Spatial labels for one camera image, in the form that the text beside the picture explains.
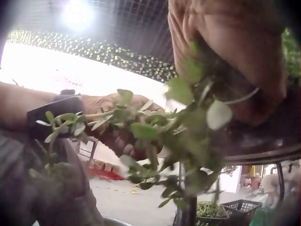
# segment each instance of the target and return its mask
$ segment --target white wall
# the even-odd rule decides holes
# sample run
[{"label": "white wall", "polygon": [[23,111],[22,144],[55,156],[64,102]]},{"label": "white wall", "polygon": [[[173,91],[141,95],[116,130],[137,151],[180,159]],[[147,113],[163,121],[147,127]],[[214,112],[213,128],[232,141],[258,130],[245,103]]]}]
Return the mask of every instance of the white wall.
[{"label": "white wall", "polygon": [[[20,86],[26,88],[60,93],[63,89],[75,89],[76,93],[104,96],[115,93],[117,89],[128,89],[134,94],[143,95],[162,106],[167,112],[182,110],[184,105],[170,101],[166,104],[164,84],[114,66],[85,59],[83,57],[58,51],[7,43],[2,57],[0,81],[14,84],[13,78]],[[83,148],[91,150],[92,144]],[[122,165],[112,150],[99,143],[95,158],[114,165]],[[172,172],[178,174],[178,164]],[[222,189],[235,192],[238,178],[221,177]]]}]

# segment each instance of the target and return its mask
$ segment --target table leg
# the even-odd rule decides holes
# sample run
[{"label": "table leg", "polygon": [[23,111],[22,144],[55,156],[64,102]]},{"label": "table leg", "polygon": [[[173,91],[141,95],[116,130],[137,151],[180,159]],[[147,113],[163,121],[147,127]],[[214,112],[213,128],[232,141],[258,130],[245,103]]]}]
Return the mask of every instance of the table leg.
[{"label": "table leg", "polygon": [[91,164],[91,161],[92,161],[92,159],[93,159],[93,157],[94,157],[94,153],[95,153],[97,144],[98,144],[98,142],[93,141],[93,146],[92,146],[91,155],[90,155],[89,161],[87,162],[87,165],[86,165],[86,168],[87,168],[87,169],[89,169],[89,166],[90,166],[90,164]]}]

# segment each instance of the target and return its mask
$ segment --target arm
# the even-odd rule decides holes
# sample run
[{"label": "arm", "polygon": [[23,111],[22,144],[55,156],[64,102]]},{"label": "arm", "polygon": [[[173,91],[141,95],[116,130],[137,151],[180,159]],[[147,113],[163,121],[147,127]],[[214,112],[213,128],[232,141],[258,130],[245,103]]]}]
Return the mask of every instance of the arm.
[{"label": "arm", "polygon": [[0,126],[24,130],[26,113],[53,102],[56,94],[26,89],[0,82]]}]

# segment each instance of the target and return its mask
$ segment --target hand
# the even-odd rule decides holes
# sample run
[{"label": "hand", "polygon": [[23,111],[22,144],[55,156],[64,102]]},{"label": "hand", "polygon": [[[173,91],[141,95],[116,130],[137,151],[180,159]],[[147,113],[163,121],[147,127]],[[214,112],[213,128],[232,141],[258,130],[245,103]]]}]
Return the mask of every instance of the hand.
[{"label": "hand", "polygon": [[[87,96],[81,95],[84,104],[84,114],[95,114],[102,107],[104,110],[109,110],[113,108],[113,101],[118,100],[120,95],[118,93],[113,93],[107,96]],[[146,102],[148,102],[144,96],[134,95],[130,103],[131,106],[142,107]],[[153,103],[148,110],[164,112],[164,109],[159,105]],[[107,127],[106,130],[100,134],[102,128],[98,128],[94,131],[87,130],[89,136],[97,138],[99,141],[104,143],[110,149],[112,149],[115,154],[120,157],[121,155],[129,155],[136,160],[146,159],[145,150],[137,150],[134,148],[136,139],[133,137],[132,133],[127,129],[113,130]],[[156,142],[153,145],[157,146],[158,153],[161,151],[160,147]]]},{"label": "hand", "polygon": [[[189,44],[195,41],[201,48],[196,60],[212,64],[210,74],[228,78],[225,90],[216,93],[218,99],[240,99],[260,89],[252,98],[229,105],[236,119],[257,126],[286,97],[284,26],[268,1],[170,0],[168,23],[175,66],[183,79],[187,73],[182,62],[191,56]],[[231,89],[242,96],[229,96]]]}]

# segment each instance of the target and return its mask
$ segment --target metal bowl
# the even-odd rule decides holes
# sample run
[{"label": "metal bowl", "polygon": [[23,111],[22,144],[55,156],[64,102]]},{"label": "metal bowl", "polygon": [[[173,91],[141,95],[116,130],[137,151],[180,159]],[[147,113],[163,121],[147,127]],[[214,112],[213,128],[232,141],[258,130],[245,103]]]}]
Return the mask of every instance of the metal bowl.
[{"label": "metal bowl", "polygon": [[132,226],[132,225],[113,218],[104,217],[104,226]]}]

